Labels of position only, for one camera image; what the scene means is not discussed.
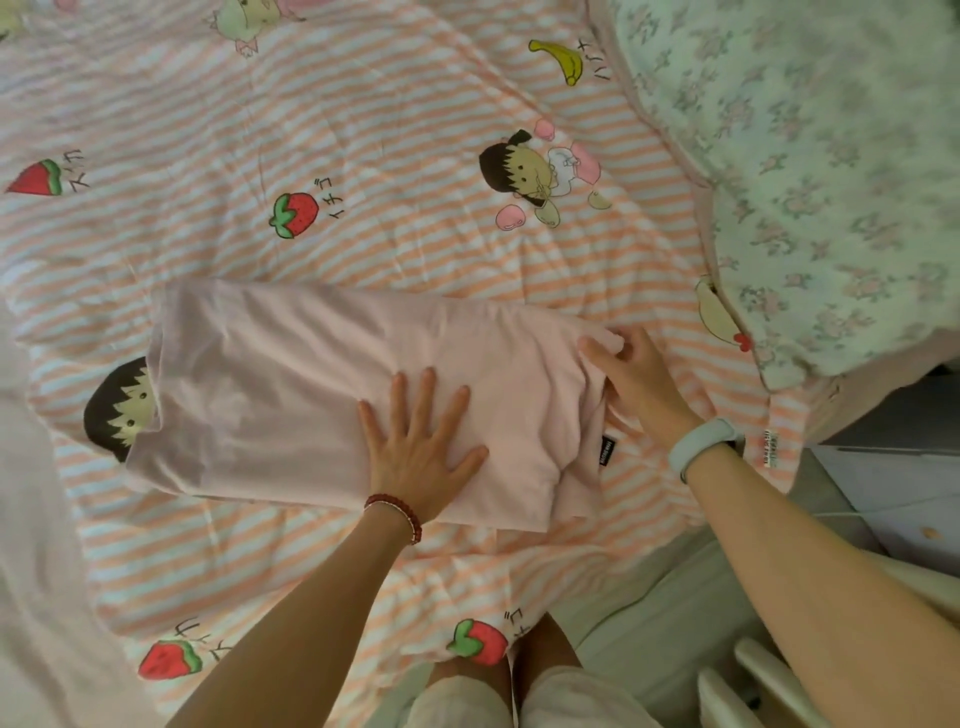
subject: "clothing tag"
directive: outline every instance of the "clothing tag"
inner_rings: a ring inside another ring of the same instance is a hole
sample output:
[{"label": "clothing tag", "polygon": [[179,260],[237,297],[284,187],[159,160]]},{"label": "clothing tag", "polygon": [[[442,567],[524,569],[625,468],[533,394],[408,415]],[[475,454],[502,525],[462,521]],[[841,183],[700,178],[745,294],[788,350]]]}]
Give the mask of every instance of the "clothing tag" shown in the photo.
[{"label": "clothing tag", "polygon": [[603,436],[603,447],[600,448],[600,467],[606,468],[607,463],[613,457],[613,448],[616,447],[616,440],[607,435]]},{"label": "clothing tag", "polygon": [[775,468],[777,466],[777,441],[780,436],[769,429],[763,430],[763,467]]}]

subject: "shorts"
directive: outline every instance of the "shorts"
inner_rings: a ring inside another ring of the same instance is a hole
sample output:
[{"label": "shorts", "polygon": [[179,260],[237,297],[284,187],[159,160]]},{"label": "shorts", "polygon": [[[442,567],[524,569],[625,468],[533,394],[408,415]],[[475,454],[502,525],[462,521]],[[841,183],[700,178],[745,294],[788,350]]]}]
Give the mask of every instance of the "shorts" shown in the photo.
[{"label": "shorts", "polygon": [[[552,667],[537,678],[520,711],[520,728],[660,728],[632,695],[581,667]],[[496,691],[458,675],[414,701],[407,728],[514,728]]]}]

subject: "red bead bracelet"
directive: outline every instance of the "red bead bracelet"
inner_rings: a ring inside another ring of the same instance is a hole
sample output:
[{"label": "red bead bracelet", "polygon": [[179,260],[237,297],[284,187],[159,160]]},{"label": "red bead bracelet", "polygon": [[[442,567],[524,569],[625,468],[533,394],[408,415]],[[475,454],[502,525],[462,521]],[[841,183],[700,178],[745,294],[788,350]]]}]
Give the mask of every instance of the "red bead bracelet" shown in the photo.
[{"label": "red bead bracelet", "polygon": [[420,519],[417,518],[417,514],[414,513],[413,508],[404,503],[398,497],[388,496],[386,493],[374,493],[372,496],[367,498],[367,502],[364,503],[363,509],[366,511],[374,503],[386,503],[402,513],[410,523],[410,529],[414,532],[413,538],[410,539],[410,545],[413,546],[420,543],[420,539],[423,537],[423,527],[420,525]]}]

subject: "black hair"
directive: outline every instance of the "black hair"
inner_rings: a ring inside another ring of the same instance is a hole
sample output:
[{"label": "black hair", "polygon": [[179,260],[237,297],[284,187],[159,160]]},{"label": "black hair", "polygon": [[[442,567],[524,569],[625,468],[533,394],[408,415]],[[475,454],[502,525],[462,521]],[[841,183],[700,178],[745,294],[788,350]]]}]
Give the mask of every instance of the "black hair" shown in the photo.
[{"label": "black hair", "polygon": [[143,376],[146,369],[147,359],[144,356],[121,364],[104,378],[84,407],[87,439],[97,447],[112,452],[121,463],[127,460],[130,446],[116,437],[118,429],[110,421],[120,416],[120,410],[115,405],[129,399],[123,388],[135,386],[138,383],[136,378]]},{"label": "black hair", "polygon": [[[516,192],[516,187],[507,172],[507,159],[512,154],[511,147],[530,141],[533,136],[525,129],[519,130],[507,141],[493,144],[480,153],[480,172],[487,184],[497,192]],[[543,207],[545,200],[522,195],[523,199],[534,207]]]}]

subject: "striped bedsheet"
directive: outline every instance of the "striped bedsheet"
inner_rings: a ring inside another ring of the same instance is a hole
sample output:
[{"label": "striped bedsheet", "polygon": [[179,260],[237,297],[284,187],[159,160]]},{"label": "striped bedsheet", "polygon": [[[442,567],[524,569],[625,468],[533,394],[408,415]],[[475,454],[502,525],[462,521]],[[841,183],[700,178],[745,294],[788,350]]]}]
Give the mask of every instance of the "striped bedsheet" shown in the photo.
[{"label": "striped bedsheet", "polygon": [[[0,44],[0,286],[90,597],[162,713],[356,518],[124,487],[143,385],[121,375],[166,280],[318,279],[643,322],[691,403],[740,423],[747,459],[790,486],[803,398],[769,395],[749,342],[703,310],[689,182],[579,5],[80,0],[20,22]],[[91,442],[106,422],[108,449]],[[403,670],[449,655],[462,620],[511,642],[701,520],[638,436],[616,446],[596,522],[428,527],[331,723],[361,725]]]}]

